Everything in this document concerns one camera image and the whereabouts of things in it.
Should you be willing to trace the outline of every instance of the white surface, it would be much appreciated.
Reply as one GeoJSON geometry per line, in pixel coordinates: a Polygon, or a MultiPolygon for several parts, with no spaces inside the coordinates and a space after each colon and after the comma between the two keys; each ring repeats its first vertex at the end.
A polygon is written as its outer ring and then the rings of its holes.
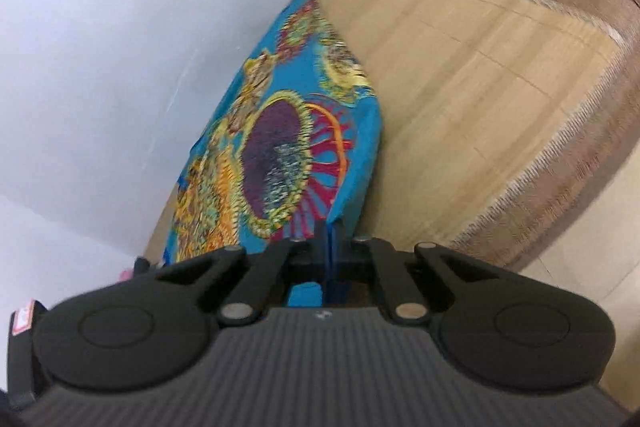
{"type": "Polygon", "coordinates": [[[0,194],[142,252],[190,146],[286,2],[2,0],[0,194]]]}
{"type": "Polygon", "coordinates": [[[6,340],[12,312],[32,298],[48,309],[113,284],[132,258],[50,223],[0,196],[0,388],[6,389],[6,340]]]}

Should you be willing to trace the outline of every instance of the brown mat border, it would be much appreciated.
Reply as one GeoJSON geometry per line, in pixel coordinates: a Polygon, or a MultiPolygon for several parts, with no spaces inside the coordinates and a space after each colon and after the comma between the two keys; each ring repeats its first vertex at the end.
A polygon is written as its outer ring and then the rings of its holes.
{"type": "Polygon", "coordinates": [[[549,146],[451,243],[513,269],[580,216],[640,139],[640,0],[548,1],[610,25],[623,39],[622,54],[549,146]]]}

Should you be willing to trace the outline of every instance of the woven mat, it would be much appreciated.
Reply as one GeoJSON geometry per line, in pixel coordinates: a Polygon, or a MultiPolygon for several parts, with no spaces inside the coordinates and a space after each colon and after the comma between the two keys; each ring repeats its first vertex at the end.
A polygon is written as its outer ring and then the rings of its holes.
{"type": "Polygon", "coordinates": [[[382,149],[360,228],[527,263],[638,140],[637,0],[319,0],[382,149]]]}

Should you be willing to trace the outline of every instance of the white label with red border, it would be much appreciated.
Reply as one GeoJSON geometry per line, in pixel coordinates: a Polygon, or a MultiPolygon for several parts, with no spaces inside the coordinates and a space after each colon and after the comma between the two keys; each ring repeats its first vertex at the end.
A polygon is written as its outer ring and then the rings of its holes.
{"type": "Polygon", "coordinates": [[[31,323],[33,322],[33,308],[36,301],[32,300],[26,306],[15,311],[14,327],[12,328],[12,334],[19,335],[23,331],[31,329],[31,323]]]}

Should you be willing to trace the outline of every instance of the beige floor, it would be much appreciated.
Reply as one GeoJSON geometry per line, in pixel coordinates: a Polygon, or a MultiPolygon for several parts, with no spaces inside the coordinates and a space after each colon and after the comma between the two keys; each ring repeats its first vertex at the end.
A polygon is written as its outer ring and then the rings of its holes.
{"type": "Polygon", "coordinates": [[[587,212],[524,270],[598,302],[616,325],[602,384],[640,407],[640,148],[587,212]]]}

